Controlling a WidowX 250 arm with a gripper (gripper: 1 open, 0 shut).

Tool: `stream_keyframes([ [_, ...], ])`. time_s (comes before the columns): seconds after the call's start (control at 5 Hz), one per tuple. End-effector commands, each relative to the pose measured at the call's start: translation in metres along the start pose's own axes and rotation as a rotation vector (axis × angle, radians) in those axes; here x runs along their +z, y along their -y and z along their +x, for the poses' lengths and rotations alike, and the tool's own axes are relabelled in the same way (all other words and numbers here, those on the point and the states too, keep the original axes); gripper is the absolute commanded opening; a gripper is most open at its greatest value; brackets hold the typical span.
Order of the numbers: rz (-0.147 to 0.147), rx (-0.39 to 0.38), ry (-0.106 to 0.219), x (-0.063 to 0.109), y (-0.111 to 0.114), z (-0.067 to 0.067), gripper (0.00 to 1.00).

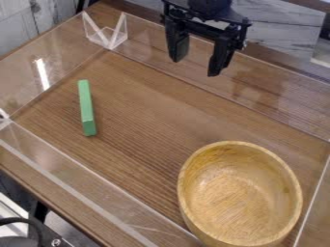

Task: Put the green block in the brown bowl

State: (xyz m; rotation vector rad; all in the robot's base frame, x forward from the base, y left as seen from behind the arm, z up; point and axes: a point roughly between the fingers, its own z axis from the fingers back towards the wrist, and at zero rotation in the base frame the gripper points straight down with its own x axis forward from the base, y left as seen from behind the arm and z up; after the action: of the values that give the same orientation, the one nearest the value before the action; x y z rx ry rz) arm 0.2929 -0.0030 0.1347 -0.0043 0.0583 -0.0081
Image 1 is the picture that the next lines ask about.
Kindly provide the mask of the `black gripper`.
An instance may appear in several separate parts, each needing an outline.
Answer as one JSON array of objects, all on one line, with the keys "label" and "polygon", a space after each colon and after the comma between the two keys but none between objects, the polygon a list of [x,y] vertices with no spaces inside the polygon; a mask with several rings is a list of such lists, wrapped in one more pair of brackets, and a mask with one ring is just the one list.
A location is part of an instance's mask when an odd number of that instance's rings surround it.
[{"label": "black gripper", "polygon": [[238,14],[233,0],[162,0],[169,56],[178,63],[189,54],[190,34],[215,39],[207,75],[217,76],[243,49],[251,22]]}]

